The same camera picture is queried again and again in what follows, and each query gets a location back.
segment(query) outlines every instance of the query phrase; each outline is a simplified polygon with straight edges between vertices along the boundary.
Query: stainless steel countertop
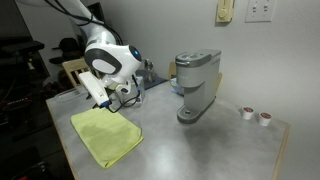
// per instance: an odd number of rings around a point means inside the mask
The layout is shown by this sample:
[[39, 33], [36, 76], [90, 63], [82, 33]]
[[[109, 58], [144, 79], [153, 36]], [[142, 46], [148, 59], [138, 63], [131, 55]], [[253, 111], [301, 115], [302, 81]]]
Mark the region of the stainless steel countertop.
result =
[[142, 128], [144, 140], [108, 169], [102, 168], [71, 125], [72, 115], [89, 110], [86, 93], [70, 92], [47, 100], [76, 179], [101, 180], [270, 180], [287, 123], [268, 127], [241, 118], [240, 107], [219, 98], [192, 125], [180, 124], [183, 97], [163, 83], [146, 91], [143, 105], [120, 113]]

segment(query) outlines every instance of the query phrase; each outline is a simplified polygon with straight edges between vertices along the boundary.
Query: coffee pod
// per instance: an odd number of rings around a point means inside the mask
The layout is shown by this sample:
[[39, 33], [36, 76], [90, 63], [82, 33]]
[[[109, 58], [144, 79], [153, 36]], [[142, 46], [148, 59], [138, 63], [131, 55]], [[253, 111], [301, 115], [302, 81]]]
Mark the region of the coffee pod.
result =
[[258, 119], [258, 123], [261, 126], [268, 126], [270, 121], [271, 121], [272, 116], [269, 113], [260, 113], [259, 114], [259, 119]]
[[250, 107], [242, 108], [242, 118], [245, 120], [250, 120], [253, 113], [254, 113], [254, 110]]

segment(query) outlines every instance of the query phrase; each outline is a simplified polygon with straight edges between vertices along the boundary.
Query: single-serve coffee machine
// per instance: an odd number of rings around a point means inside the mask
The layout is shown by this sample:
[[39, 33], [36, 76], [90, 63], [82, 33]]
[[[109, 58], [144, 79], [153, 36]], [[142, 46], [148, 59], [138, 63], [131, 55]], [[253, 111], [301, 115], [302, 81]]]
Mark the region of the single-serve coffee machine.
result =
[[177, 83], [184, 88], [181, 123], [195, 123], [216, 97], [221, 51], [201, 49], [176, 56]]

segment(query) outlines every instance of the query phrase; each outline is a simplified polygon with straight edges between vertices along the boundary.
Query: yellow cloth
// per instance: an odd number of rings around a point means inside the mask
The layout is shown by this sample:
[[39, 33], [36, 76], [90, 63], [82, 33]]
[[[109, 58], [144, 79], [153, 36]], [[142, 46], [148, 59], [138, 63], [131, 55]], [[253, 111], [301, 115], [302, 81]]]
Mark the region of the yellow cloth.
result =
[[119, 113], [107, 109], [91, 109], [73, 115], [72, 125], [95, 160], [110, 167], [142, 140], [141, 128]]

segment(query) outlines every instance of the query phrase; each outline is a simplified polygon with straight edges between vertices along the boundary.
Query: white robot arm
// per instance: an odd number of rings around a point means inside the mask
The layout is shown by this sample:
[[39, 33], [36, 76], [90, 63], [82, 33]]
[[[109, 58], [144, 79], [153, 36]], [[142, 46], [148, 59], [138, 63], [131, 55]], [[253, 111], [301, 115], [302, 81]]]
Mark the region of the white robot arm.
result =
[[109, 105], [105, 87], [113, 83], [119, 84], [117, 89], [130, 92], [130, 77], [141, 64], [139, 51], [131, 46], [116, 45], [111, 32], [97, 20], [79, 0], [18, 0], [33, 6], [50, 6], [68, 15], [80, 27], [84, 39], [87, 39], [85, 61], [94, 69], [105, 74], [97, 79], [90, 72], [81, 73], [80, 80], [89, 90], [100, 107]]

